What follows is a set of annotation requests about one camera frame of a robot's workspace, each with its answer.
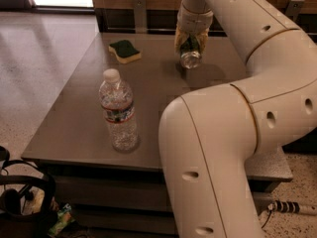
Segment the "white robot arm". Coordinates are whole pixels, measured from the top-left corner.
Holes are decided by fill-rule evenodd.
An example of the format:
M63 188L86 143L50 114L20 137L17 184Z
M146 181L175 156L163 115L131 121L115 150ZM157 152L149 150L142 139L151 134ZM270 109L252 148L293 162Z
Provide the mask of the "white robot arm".
M245 161L317 124L317 46L265 0L182 0L177 27L216 18L249 77L186 93L163 111L158 141L180 238L263 238Z

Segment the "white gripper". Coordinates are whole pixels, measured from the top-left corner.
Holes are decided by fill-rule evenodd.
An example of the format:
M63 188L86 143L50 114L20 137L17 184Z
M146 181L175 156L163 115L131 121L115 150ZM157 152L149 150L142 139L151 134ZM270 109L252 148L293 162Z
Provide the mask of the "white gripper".
M174 49L180 52L180 47L186 42L189 35L197 35L200 52L203 54L208 41L208 32L213 23L213 12L210 7L202 4L186 4L181 2L177 13Z

